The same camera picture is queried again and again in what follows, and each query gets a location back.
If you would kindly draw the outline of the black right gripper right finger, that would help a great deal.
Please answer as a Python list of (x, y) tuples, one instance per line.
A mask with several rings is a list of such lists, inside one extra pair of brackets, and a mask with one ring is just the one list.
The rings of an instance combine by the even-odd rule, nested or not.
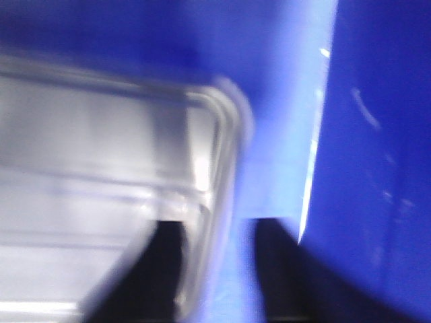
[(255, 221), (266, 322), (429, 322), (430, 236), (383, 220), (313, 217), (300, 237)]

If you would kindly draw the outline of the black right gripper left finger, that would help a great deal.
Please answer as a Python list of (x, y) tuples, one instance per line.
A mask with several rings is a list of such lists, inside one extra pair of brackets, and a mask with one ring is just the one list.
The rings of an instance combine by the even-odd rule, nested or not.
[(174, 322), (183, 264), (183, 225), (159, 221), (133, 266), (116, 266), (114, 277), (91, 291), (84, 322)]

